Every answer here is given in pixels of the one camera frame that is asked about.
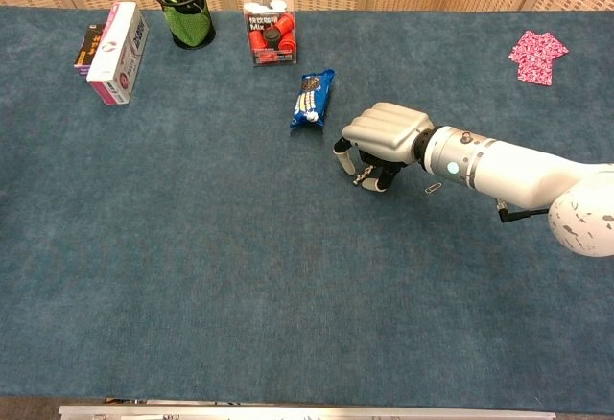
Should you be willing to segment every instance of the blue carpet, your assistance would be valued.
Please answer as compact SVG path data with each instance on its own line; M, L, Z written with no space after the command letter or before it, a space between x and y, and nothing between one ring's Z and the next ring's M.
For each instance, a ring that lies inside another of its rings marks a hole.
M72 62L106 11L0 17L0 394L614 413L614 260L415 166L388 193L332 154L378 101L583 162L614 156L612 12L301 12L252 68L242 15L176 47L161 12L129 105ZM531 29L570 53L516 80ZM300 75L334 68L323 129Z

